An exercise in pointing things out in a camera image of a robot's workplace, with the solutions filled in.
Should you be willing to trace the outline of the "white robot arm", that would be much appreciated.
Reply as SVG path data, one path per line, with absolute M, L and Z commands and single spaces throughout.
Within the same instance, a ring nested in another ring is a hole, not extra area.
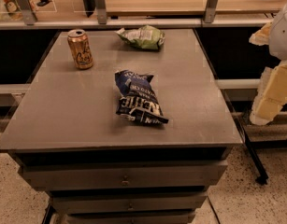
M 287 4 L 272 22 L 252 34 L 249 42 L 268 45 L 269 53 L 280 60 L 275 68 L 265 68 L 251 107 L 250 122 L 266 125 L 287 104 Z

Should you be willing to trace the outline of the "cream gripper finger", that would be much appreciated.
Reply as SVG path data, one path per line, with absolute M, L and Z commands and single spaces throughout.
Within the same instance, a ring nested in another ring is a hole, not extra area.
M 255 32 L 249 38 L 249 42 L 253 45 L 263 46 L 269 44 L 269 34 L 272 23 L 265 24 L 260 30 Z
M 261 75 L 257 95 L 253 101 L 250 122 L 266 125 L 287 104 L 287 61 L 275 68 L 266 67 Z

